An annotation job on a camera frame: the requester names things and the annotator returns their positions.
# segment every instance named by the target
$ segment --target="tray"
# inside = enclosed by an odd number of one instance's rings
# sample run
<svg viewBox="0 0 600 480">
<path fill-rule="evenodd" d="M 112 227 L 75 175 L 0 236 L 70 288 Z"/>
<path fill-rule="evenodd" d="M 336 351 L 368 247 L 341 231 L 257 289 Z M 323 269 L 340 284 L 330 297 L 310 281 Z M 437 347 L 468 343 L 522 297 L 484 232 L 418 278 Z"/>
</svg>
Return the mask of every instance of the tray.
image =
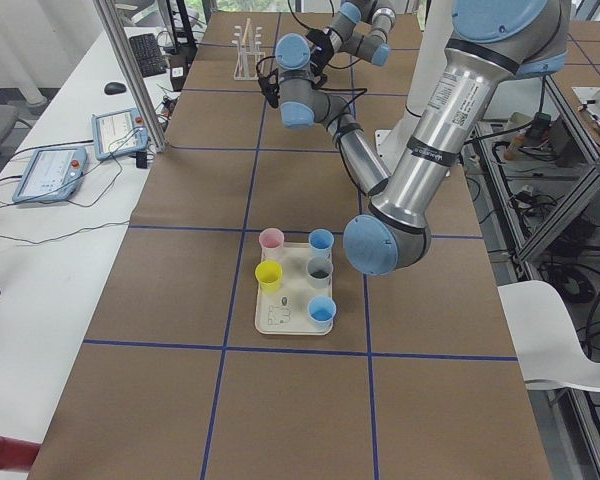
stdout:
<svg viewBox="0 0 600 480">
<path fill-rule="evenodd" d="M 274 293 L 258 287 L 256 330 L 267 335 L 326 335 L 333 328 L 320 330 L 307 313 L 309 300 L 317 295 L 331 297 L 333 279 L 326 288 L 313 288 L 307 280 L 306 266 L 311 259 L 308 243 L 285 242 L 282 257 L 282 286 Z"/>
</svg>

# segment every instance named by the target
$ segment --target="blue joint cap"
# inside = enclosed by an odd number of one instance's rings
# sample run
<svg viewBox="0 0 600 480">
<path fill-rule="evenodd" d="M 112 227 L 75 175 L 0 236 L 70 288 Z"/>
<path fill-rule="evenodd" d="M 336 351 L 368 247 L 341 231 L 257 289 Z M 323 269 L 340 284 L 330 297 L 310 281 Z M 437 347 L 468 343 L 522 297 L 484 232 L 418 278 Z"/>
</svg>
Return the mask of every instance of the blue joint cap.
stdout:
<svg viewBox="0 0 600 480">
<path fill-rule="evenodd" d="M 391 53 L 391 47 L 389 45 L 387 45 L 386 43 L 383 43 L 375 51 L 375 53 L 373 54 L 373 57 L 371 57 L 371 63 L 373 63 L 374 65 L 377 65 L 379 67 L 384 66 L 384 64 L 387 63 L 387 60 L 389 59 L 390 53 Z"/>
<path fill-rule="evenodd" d="M 298 70 L 311 58 L 309 45 L 302 35 L 287 33 L 276 46 L 276 61 L 286 70 Z"/>
<path fill-rule="evenodd" d="M 371 215 L 358 215 L 347 224 L 344 250 L 351 265 L 366 275 L 386 275 L 398 265 L 395 238 Z"/>
<path fill-rule="evenodd" d="M 539 62 L 525 63 L 520 65 L 520 68 L 516 72 L 516 80 L 523 78 L 540 77 L 542 75 L 549 75 L 556 73 L 562 67 L 567 59 L 567 52 L 556 55 L 555 57 L 546 58 Z"/>
<path fill-rule="evenodd" d="M 340 13 L 343 14 L 345 17 L 347 17 L 349 20 L 351 20 L 356 25 L 358 23 L 360 23 L 360 20 L 362 20 L 362 13 L 360 13 L 360 10 L 358 9 L 358 7 L 356 7 L 351 2 L 343 3 L 340 6 Z"/>
<path fill-rule="evenodd" d="M 548 1 L 455 0 L 451 11 L 453 28 L 460 37 L 470 42 L 497 42 L 527 28 L 542 13 Z"/>
<path fill-rule="evenodd" d="M 287 128 L 299 130 L 313 125 L 313 110 L 300 102 L 284 102 L 280 105 L 282 124 Z"/>
</svg>

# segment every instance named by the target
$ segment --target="computer mouse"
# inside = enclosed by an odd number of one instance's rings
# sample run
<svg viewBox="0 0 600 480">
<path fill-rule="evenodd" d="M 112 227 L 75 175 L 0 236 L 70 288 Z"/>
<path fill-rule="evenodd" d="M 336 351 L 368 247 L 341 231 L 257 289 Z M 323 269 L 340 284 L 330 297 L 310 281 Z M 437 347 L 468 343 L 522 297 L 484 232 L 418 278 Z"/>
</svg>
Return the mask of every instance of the computer mouse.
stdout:
<svg viewBox="0 0 600 480">
<path fill-rule="evenodd" d="M 104 93 L 107 95 L 117 95 L 118 93 L 124 93 L 127 91 L 127 87 L 124 83 L 120 82 L 109 82 L 104 86 Z"/>
</svg>

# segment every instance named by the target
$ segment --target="red cylinder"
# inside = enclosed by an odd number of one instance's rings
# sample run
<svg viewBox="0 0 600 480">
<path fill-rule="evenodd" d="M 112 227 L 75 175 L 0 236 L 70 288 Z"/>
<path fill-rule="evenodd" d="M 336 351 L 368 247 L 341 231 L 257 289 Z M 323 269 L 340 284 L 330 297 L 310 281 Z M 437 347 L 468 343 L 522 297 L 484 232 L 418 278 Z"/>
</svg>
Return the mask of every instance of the red cylinder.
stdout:
<svg viewBox="0 0 600 480">
<path fill-rule="evenodd" d="M 0 470 L 28 472 L 39 450 L 39 443 L 0 436 Z"/>
</svg>

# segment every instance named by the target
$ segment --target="keyboard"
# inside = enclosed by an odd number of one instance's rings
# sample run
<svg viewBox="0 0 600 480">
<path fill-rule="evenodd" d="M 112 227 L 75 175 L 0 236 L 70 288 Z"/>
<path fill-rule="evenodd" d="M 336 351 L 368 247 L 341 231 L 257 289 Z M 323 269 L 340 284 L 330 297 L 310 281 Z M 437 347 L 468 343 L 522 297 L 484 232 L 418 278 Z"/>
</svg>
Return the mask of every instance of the keyboard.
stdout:
<svg viewBox="0 0 600 480">
<path fill-rule="evenodd" d="M 129 43 L 143 77 L 160 75 L 167 71 L 167 65 L 158 46 L 158 39 L 153 33 L 129 37 Z"/>
</svg>

